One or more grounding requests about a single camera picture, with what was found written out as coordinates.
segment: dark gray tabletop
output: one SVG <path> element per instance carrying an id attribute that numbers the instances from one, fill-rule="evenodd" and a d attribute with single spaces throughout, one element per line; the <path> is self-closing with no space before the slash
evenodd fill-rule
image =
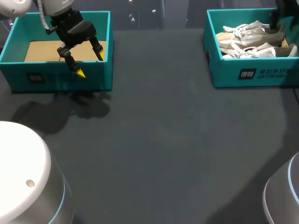
<path id="1" fill-rule="evenodd" d="M 114 36 L 113 90 L 95 98 L 13 95 L 0 76 L 0 119 L 45 139 L 76 224 L 264 224 L 263 187 L 299 151 L 293 90 L 215 89 L 203 30 Z"/>

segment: shoe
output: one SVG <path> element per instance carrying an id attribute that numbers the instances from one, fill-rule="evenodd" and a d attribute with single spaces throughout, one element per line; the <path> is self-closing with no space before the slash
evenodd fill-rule
<path id="1" fill-rule="evenodd" d="M 268 43 L 264 43 L 259 47 L 249 47 L 240 49 L 237 45 L 232 44 L 232 47 L 237 51 L 235 54 L 222 56 L 223 58 L 257 58 L 257 57 L 296 57 L 297 46 L 290 44 L 286 48 L 273 47 Z"/>
<path id="2" fill-rule="evenodd" d="M 226 54 L 235 54 L 236 50 L 231 44 L 240 49 L 258 47 L 264 43 L 279 46 L 285 39 L 285 24 L 278 24 L 278 31 L 270 29 L 269 24 L 255 21 L 251 24 L 242 24 L 236 28 L 223 26 L 225 32 L 216 35 L 220 50 Z"/>

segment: shoelace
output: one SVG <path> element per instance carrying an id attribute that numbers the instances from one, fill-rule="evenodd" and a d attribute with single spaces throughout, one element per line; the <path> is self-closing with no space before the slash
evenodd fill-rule
<path id="1" fill-rule="evenodd" d="M 226 48 L 232 43 L 233 39 L 235 37 L 238 37 L 241 39 L 242 37 L 242 34 L 246 34 L 246 29 L 245 29 L 245 26 L 247 26 L 248 24 L 242 24 L 240 26 L 237 26 L 236 28 L 232 28 L 232 27 L 227 27 L 227 26 L 223 26 L 223 29 L 225 32 L 228 32 L 228 33 L 233 33 L 231 38 L 229 39 L 229 43 L 227 44 Z"/>
<path id="2" fill-rule="evenodd" d="M 249 49 L 251 49 L 251 47 L 241 49 L 234 43 L 231 43 L 231 46 L 237 51 L 237 53 L 235 53 L 235 54 L 230 54 L 233 57 L 238 57 L 238 58 L 240 58 L 241 56 L 259 57 L 258 54 L 256 54 L 256 52 L 257 52 L 256 49 L 249 50 Z"/>

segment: white cylindrical robot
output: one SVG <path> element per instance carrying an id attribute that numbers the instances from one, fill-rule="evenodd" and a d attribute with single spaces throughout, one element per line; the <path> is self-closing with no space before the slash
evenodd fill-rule
<path id="1" fill-rule="evenodd" d="M 43 139 L 0 122 L 0 224 L 71 224 L 70 187 Z"/>
<path id="2" fill-rule="evenodd" d="M 263 208 L 270 224 L 299 223 L 299 154 L 281 167 L 267 182 Z"/>

